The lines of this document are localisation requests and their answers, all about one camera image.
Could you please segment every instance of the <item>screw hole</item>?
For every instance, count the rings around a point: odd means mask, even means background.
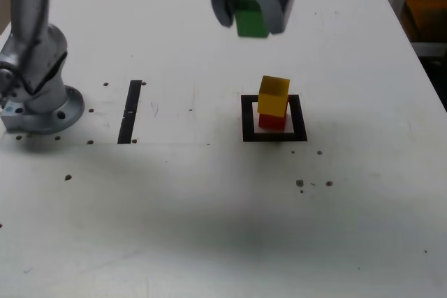
[[[63,113],[62,111],[58,111],[58,113],[56,115],[61,120],[65,119],[65,113]]]

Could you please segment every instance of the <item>white table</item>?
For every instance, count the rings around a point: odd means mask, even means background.
[[[295,0],[267,40],[210,0],[50,17],[94,112],[0,141],[1,298],[446,296],[447,115],[387,0]],[[263,75],[291,79],[308,142],[242,141]]]

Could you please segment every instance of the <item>metal robot arm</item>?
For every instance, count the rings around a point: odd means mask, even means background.
[[[64,86],[63,33],[48,24],[49,0],[11,0],[11,33],[0,52],[0,114],[7,131],[49,134],[84,111],[79,91]]]

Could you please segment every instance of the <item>toy block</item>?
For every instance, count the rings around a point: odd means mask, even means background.
[[[284,131],[286,128],[287,110],[284,111],[283,117],[273,117],[268,114],[259,115],[259,127],[274,131]]]
[[[258,96],[258,113],[283,117],[287,110],[288,86],[290,80],[264,76]]]
[[[245,38],[267,38],[261,7],[256,0],[239,0],[236,5],[235,19],[237,34]]]

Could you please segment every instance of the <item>black tape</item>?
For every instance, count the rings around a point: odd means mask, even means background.
[[[121,121],[121,128],[119,129],[118,144],[132,142],[133,125],[137,115],[141,83],[142,80],[131,80],[129,85],[126,107],[124,108],[123,120]]]

